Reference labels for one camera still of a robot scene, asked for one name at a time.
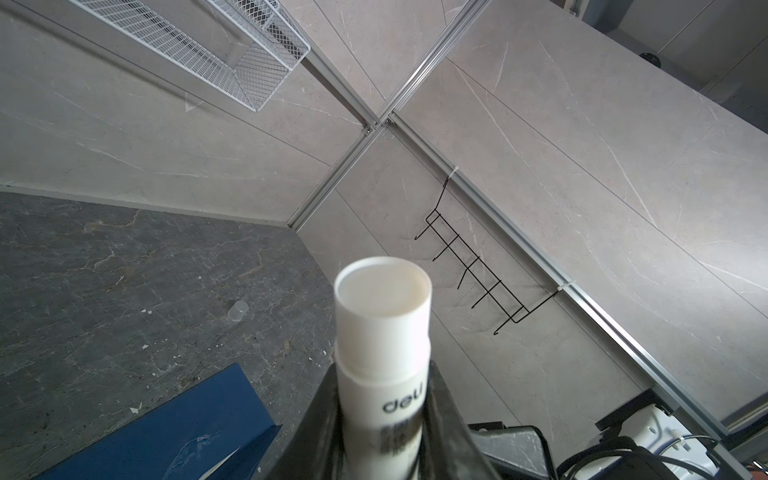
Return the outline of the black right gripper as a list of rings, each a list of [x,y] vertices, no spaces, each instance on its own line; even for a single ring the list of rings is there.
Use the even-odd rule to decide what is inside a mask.
[[[469,424],[472,438],[502,479],[558,478],[548,443],[535,426],[501,421]]]

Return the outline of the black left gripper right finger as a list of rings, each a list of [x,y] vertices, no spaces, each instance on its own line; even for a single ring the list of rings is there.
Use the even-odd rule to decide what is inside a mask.
[[[435,361],[429,362],[423,405],[420,479],[499,479],[471,437]]]

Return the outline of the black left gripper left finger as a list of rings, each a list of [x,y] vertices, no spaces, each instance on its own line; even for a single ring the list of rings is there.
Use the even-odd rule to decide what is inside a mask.
[[[341,479],[344,448],[336,364],[332,364],[295,435],[266,479]]]

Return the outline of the blue envelope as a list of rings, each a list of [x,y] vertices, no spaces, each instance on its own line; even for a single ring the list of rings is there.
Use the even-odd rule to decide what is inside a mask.
[[[250,479],[281,426],[237,363],[40,479]]]

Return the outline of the white glue stick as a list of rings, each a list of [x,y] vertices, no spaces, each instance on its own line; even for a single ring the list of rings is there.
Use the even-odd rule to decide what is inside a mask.
[[[337,275],[334,300],[347,473],[412,479],[431,357],[430,277],[404,259],[369,257]]]

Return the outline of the clear glue stick cap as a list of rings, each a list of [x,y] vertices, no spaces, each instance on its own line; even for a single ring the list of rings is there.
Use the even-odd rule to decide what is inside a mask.
[[[227,318],[233,322],[242,321],[249,312],[249,305],[244,300],[237,300],[229,309]]]

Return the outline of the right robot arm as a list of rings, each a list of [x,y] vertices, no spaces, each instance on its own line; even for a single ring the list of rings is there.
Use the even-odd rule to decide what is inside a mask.
[[[555,465],[534,426],[486,422],[469,429],[503,479],[719,479],[718,441],[690,432],[677,404],[648,389],[596,422],[589,445]]]

